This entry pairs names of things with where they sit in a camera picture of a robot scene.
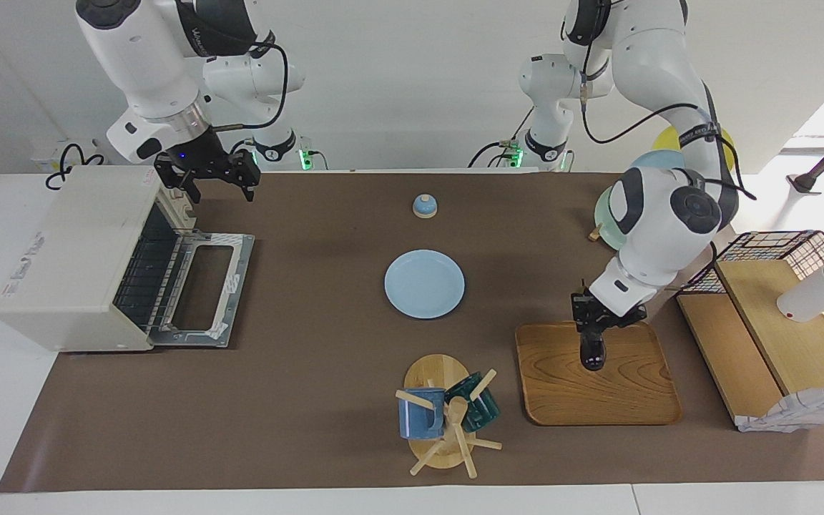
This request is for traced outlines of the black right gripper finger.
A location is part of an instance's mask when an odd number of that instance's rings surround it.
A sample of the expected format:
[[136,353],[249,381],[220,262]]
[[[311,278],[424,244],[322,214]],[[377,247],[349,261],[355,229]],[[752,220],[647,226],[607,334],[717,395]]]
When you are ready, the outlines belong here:
[[202,193],[197,188],[194,180],[190,178],[190,172],[179,173],[171,159],[155,159],[154,169],[167,189],[182,190],[186,193],[190,202],[196,205],[200,203]]
[[250,151],[237,151],[235,153],[235,178],[246,202],[254,201],[255,188],[259,185],[261,179],[261,169],[259,169],[255,157]]

